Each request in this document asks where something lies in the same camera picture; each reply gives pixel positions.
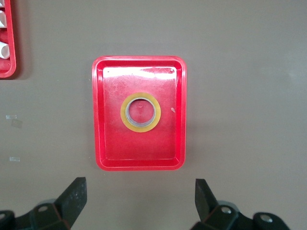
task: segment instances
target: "yellow tape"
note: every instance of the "yellow tape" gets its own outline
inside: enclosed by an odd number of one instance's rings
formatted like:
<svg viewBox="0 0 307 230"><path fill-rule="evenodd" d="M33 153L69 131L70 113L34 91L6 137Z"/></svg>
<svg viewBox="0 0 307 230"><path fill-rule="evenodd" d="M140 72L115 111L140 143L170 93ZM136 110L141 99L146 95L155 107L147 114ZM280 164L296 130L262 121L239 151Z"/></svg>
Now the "yellow tape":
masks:
<svg viewBox="0 0 307 230"><path fill-rule="evenodd" d="M146 100L153 106L153 117L145 123L137 123L130 117L129 114L129 107L131 103L139 99ZM161 107L158 101L154 98L154 96L146 92L137 92L129 95L124 100L120 108L120 117L122 122L128 129L134 132L143 133L152 130L159 123L159 120L161 118Z"/></svg>

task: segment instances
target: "tape roll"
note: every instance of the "tape roll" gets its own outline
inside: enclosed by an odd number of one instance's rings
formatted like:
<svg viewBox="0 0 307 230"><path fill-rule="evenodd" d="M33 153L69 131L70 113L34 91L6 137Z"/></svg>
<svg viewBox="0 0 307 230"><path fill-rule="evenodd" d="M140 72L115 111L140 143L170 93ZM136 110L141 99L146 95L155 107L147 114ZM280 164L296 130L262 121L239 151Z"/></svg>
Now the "tape roll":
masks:
<svg viewBox="0 0 307 230"><path fill-rule="evenodd" d="M153 116L152 118L144 123L139 123L134 121L129 113L129 108L132 102L136 100L146 100L153 106ZM158 101L155 99L154 96L152 96L149 93L146 92L137 92L134 94L129 95L121 105L120 109L120 117L124 125L138 133L147 132L149 130L152 130L160 121L161 118L161 107Z"/></svg>

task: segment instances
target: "white tube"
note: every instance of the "white tube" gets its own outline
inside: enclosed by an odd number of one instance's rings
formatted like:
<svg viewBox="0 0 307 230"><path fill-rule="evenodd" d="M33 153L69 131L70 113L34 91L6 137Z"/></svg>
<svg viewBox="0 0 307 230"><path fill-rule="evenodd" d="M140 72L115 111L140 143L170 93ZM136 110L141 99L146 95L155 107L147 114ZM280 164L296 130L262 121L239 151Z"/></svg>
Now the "white tube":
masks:
<svg viewBox="0 0 307 230"><path fill-rule="evenodd" d="M3 11L0 11L0 28L6 28L6 16Z"/></svg>
<svg viewBox="0 0 307 230"><path fill-rule="evenodd" d="M0 58L8 59L10 57L10 48L9 45L3 42L0 42Z"/></svg>

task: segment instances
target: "table surface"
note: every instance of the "table surface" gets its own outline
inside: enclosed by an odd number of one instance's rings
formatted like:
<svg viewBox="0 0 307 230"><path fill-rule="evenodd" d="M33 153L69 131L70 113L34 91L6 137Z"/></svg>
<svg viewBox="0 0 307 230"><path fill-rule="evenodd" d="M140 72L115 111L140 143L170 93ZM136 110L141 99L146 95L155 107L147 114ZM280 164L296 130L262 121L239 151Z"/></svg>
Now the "table surface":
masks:
<svg viewBox="0 0 307 230"><path fill-rule="evenodd" d="M267 211L306 228L307 1L14 0L13 17L18 67L0 81L0 209L22 215L85 176L88 201L72 229L188 230L204 178L247 217ZM91 68L103 55L185 60L181 169L97 167Z"/></svg>

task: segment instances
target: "red tray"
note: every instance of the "red tray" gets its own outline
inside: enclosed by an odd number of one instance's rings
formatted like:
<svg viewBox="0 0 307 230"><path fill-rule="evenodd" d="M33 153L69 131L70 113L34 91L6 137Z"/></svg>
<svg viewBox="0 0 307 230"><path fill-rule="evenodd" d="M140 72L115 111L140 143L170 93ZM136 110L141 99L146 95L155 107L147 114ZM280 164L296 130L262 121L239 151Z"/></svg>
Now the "red tray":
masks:
<svg viewBox="0 0 307 230"><path fill-rule="evenodd" d="M4 6L0 6L6 18L6 28L0 28L0 42L8 44L10 57L0 58L0 78L10 77L16 70L15 45L12 26L11 0L4 0Z"/></svg>
<svg viewBox="0 0 307 230"><path fill-rule="evenodd" d="M180 168L186 145L185 62L174 56L104 56L92 71L98 166Z"/></svg>

